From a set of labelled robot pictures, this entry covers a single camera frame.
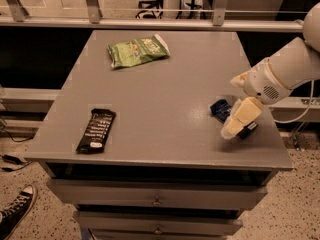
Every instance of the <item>desk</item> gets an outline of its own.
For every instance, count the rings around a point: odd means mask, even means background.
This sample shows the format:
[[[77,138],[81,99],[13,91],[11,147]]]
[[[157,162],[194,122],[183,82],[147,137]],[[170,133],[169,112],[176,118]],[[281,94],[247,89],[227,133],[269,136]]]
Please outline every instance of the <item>desk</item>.
[[[246,140],[222,139],[210,115],[220,96],[244,96],[229,84],[249,68],[235,33],[157,33],[169,59],[112,70],[108,43],[155,32],[94,31],[25,158],[99,237],[225,239],[292,164],[267,107]],[[117,117],[104,153],[79,155],[95,107]]]

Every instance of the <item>black sneaker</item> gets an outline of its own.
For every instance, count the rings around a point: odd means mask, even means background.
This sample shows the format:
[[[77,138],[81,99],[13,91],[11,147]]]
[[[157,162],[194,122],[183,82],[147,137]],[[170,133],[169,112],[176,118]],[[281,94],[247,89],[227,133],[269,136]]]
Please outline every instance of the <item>black sneaker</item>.
[[[37,198],[37,189],[26,186],[16,199],[0,211],[0,240],[8,239],[20,221],[31,210]]]

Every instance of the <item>floor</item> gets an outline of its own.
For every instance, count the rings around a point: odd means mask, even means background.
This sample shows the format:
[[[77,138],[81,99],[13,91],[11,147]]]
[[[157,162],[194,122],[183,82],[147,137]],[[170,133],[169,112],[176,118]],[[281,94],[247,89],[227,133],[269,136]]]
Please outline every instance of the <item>floor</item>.
[[[289,138],[283,141],[294,170],[279,173],[268,184],[268,195],[252,210],[241,215],[243,228],[229,240],[320,240],[320,140],[319,132],[306,131],[300,136],[301,150]],[[0,139],[0,154],[23,158],[30,141],[14,143]],[[9,167],[0,161],[1,167]],[[15,172],[0,171],[0,209],[10,203],[27,184],[38,188],[35,206],[10,238],[81,239],[80,228],[72,218],[74,207],[62,204],[46,186],[48,176],[37,164]]]

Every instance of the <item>green chip bag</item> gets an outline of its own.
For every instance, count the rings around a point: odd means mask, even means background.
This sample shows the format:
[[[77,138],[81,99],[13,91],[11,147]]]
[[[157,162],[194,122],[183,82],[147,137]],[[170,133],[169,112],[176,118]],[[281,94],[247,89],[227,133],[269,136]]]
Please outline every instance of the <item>green chip bag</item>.
[[[108,50],[114,69],[134,67],[170,56],[167,44],[158,34],[129,42],[109,44]]]

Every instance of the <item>drawer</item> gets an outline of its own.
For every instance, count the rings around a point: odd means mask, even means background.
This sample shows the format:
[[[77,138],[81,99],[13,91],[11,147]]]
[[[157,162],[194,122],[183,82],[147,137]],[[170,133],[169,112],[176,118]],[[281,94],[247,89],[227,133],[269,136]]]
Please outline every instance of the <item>drawer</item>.
[[[151,214],[139,209],[128,213],[77,211],[74,213],[74,218],[81,227],[92,230],[139,232],[156,236],[170,234],[203,237],[233,235],[242,226],[239,220],[195,217],[187,214],[181,216],[171,211],[166,214],[157,212]]]
[[[172,234],[144,234],[132,232],[114,232],[108,230],[91,230],[98,239],[114,240],[227,240],[226,236],[172,235]]]
[[[266,194],[254,186],[50,180],[64,203],[190,209],[251,210]]]

